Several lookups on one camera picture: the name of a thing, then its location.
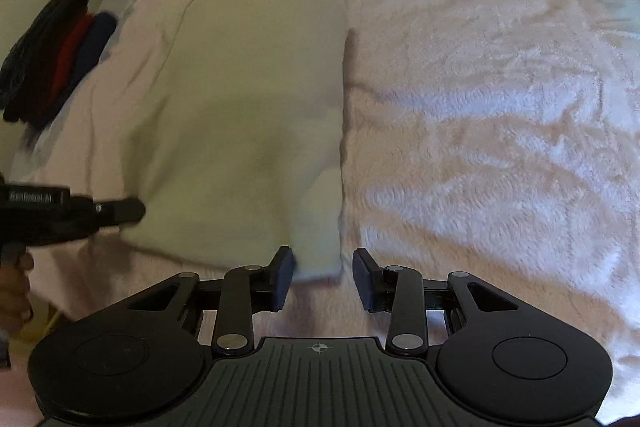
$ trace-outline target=beige fabric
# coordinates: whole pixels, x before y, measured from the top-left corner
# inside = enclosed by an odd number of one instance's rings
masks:
[[[340,272],[345,0],[192,0],[123,145],[136,247]]]

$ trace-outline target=red folded cloth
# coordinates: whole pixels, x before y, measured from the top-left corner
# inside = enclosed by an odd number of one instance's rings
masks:
[[[53,75],[49,100],[47,100],[45,104],[47,108],[56,101],[62,90],[65,89],[69,83],[71,68],[73,68],[74,62],[76,61],[78,48],[80,44],[82,44],[82,40],[84,40],[84,36],[89,31],[93,22],[93,15],[83,15],[62,44],[60,53],[58,54],[58,60],[56,61],[56,72]]]

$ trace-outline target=pink blanket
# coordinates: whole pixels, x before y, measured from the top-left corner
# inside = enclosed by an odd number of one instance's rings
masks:
[[[639,1],[349,3],[346,267],[366,247],[425,277],[475,273],[607,348],[601,421],[640,413]],[[184,9],[138,0],[111,57],[39,141],[32,180],[123,195],[120,132]],[[177,271],[220,276],[129,251],[116,231],[35,256],[33,288],[74,317]],[[255,324],[258,338],[379,335],[385,319],[343,277],[294,288]]]

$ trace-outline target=folded garment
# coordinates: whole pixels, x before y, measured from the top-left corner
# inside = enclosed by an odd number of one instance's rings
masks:
[[[68,85],[73,64],[78,55],[78,48],[80,44],[82,44],[82,40],[93,22],[94,16],[89,14],[82,16],[62,44],[62,48],[58,54],[58,60],[56,61],[56,73],[53,77],[49,99],[44,107],[40,108],[39,116],[46,112],[51,103],[57,99],[60,92]]]
[[[183,0],[164,66],[124,136],[145,250],[217,267],[280,245],[299,278],[340,273],[345,0]]]
[[[46,26],[34,38],[33,48],[24,65],[26,72],[20,89],[4,109],[5,121],[28,122],[49,99],[60,49],[69,33],[86,14],[89,0],[64,0]]]
[[[71,97],[82,79],[93,70],[100,59],[102,51],[113,35],[118,21],[116,17],[108,12],[98,13],[91,24],[88,32],[84,36],[82,43],[78,47],[78,54],[71,70],[71,75],[66,86],[62,89],[55,100],[49,104],[43,116],[30,121],[30,125],[38,130],[43,130],[65,106],[66,101]]]
[[[34,56],[35,43],[47,25],[71,0],[50,0],[26,33],[13,45],[0,68],[0,108],[5,108],[18,93],[26,70]]]

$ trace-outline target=silver screw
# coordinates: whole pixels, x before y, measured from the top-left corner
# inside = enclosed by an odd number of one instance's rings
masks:
[[[221,347],[225,351],[235,351],[236,349],[242,349],[249,341],[244,335],[238,335],[237,333],[229,333],[228,335],[222,335],[218,337],[216,343],[218,347]]]
[[[424,342],[418,335],[411,333],[403,333],[402,335],[396,335],[391,340],[391,343],[398,349],[418,349]]]

